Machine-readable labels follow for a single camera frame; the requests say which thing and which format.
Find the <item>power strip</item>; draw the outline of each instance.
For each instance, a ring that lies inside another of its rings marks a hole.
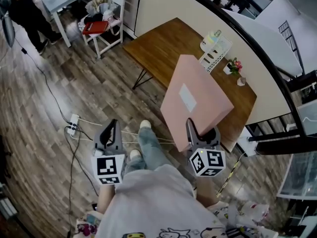
[[[70,119],[70,122],[72,123],[72,126],[70,129],[67,129],[67,133],[71,136],[75,135],[75,132],[76,132],[76,125],[78,125],[78,120],[79,120],[79,115],[75,115],[75,114],[72,114],[71,115],[71,119]]]

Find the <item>wooden table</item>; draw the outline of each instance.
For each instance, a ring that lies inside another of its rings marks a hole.
[[[180,55],[194,55],[197,59],[203,55],[200,49],[202,39],[195,30],[175,18],[123,46],[143,68],[133,88],[152,77],[167,88]],[[226,75],[222,71],[227,63],[226,59],[222,59],[212,70],[211,76],[234,106],[217,125],[222,146],[231,152],[250,116],[257,96],[248,84],[243,87],[237,85],[238,75]],[[146,73],[152,77],[140,83]]]

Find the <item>small vase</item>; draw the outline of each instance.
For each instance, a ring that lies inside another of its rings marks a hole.
[[[245,77],[239,77],[239,79],[237,80],[237,85],[244,86],[246,82],[247,82],[247,79]]]
[[[230,71],[230,68],[228,67],[228,65],[226,65],[226,67],[223,69],[224,73],[226,73],[227,75],[231,74],[232,72]]]

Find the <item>white chair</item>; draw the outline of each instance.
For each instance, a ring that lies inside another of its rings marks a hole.
[[[95,44],[95,48],[96,48],[96,53],[97,53],[97,57],[101,58],[101,54],[103,54],[104,52],[106,52],[108,49],[112,48],[114,45],[118,44],[119,42],[122,43],[123,42],[123,13],[124,13],[124,4],[125,4],[125,0],[112,0],[115,4],[117,4],[118,6],[120,6],[120,18],[116,18],[114,21],[112,21],[111,23],[109,23],[107,29],[105,30],[105,32],[109,31],[110,28],[119,25],[120,26],[120,38],[118,40],[116,40],[113,43],[109,43],[108,41],[106,41],[103,37],[100,36],[100,34],[90,34],[89,38],[86,38],[85,35],[83,35],[84,38],[84,42],[86,45],[88,45],[88,42],[93,40],[94,44]],[[98,43],[97,43],[97,38],[100,39],[102,42],[104,42],[107,47],[104,48],[103,50],[99,50],[98,47]]]

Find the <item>white t-shirt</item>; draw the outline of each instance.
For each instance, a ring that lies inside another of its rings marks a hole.
[[[224,225],[194,198],[171,165],[128,173],[116,188],[96,238],[227,238]]]

